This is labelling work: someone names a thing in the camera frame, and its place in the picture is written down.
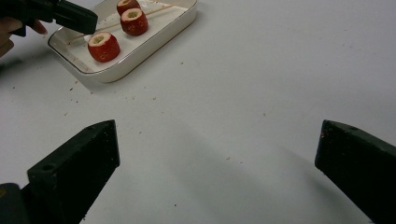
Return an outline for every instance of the white table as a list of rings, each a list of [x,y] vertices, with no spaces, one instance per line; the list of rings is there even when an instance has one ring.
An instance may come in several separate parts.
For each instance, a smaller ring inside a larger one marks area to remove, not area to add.
[[[55,148],[114,119],[121,166],[82,223],[368,223],[314,158],[324,119],[396,145],[396,2],[198,4],[191,26],[110,84],[77,81],[50,35],[13,36],[0,183],[23,187]]]

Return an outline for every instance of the white plastic tray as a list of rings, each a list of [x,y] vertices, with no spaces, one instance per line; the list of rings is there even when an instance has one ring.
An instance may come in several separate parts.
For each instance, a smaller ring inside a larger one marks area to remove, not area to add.
[[[106,0],[92,9],[99,19],[96,29],[120,23],[116,5],[119,0]],[[172,37],[190,25],[196,16],[197,0],[138,0],[142,10],[150,13],[156,9],[167,9],[147,15],[148,30],[140,36],[125,34],[120,25],[106,29],[120,44],[120,54],[108,63],[93,59],[87,49],[89,36],[62,27],[49,38],[49,46],[61,64],[76,77],[84,76],[99,82],[113,82],[128,75]]]

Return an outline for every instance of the black tool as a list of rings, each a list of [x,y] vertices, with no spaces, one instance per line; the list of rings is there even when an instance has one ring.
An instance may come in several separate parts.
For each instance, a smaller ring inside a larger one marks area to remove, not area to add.
[[[0,185],[0,223],[78,224],[118,166],[115,121],[87,127],[30,168],[22,190]]]
[[[92,11],[64,0],[0,0],[0,18],[12,17],[20,20],[23,27],[12,34],[26,36],[26,25],[33,26],[35,20],[52,22],[92,35],[98,16]]]
[[[374,223],[396,223],[396,147],[324,120],[315,165]]]

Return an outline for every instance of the cored apple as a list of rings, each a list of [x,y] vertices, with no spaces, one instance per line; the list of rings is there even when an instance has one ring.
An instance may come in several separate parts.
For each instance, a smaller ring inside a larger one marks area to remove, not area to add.
[[[148,19],[140,8],[124,11],[120,18],[122,30],[128,35],[142,35],[149,28]]]
[[[93,35],[88,41],[88,51],[99,63],[106,63],[120,54],[120,45],[117,38],[108,32]]]
[[[117,11],[120,15],[130,8],[140,8],[139,3],[136,0],[120,0],[117,3]]]

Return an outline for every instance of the apple slice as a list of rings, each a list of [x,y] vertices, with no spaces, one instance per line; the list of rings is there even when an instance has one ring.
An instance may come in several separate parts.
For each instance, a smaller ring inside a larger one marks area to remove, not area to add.
[[[124,11],[135,7],[140,8],[140,5],[136,0],[120,0],[117,3],[117,11],[120,15],[122,15]]]
[[[99,63],[106,63],[120,54],[117,38],[109,32],[93,35],[88,41],[88,51]]]
[[[149,28],[148,19],[140,8],[124,11],[120,18],[122,30],[128,35],[142,35]]]

